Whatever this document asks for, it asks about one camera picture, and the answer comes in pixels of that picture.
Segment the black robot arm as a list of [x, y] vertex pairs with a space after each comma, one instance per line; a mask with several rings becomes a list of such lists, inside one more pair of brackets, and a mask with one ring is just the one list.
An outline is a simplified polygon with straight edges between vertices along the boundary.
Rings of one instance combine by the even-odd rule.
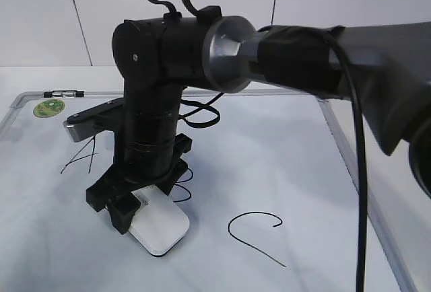
[[86, 190], [96, 211], [108, 209], [125, 233], [140, 204], [133, 192], [155, 184], [169, 193], [185, 171], [180, 158], [191, 140], [178, 135], [186, 87], [233, 94], [250, 82], [322, 99], [349, 100], [380, 149], [409, 143], [411, 172], [430, 192], [430, 24], [270, 26], [256, 30], [218, 7], [196, 17], [167, 13], [126, 20], [112, 35], [112, 52], [124, 79], [124, 102], [114, 122], [114, 161]]

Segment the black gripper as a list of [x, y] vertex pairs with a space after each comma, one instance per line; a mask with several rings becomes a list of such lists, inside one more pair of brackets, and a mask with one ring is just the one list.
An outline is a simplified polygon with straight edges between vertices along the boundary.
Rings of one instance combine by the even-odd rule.
[[97, 212], [107, 207], [113, 227], [124, 235], [141, 206], [132, 192], [156, 185], [164, 194], [169, 194], [176, 181], [187, 171], [188, 165], [181, 155], [189, 152], [191, 145], [189, 137], [177, 135], [168, 171], [157, 177], [128, 175], [125, 166], [112, 164], [94, 185], [86, 189], [86, 202]]

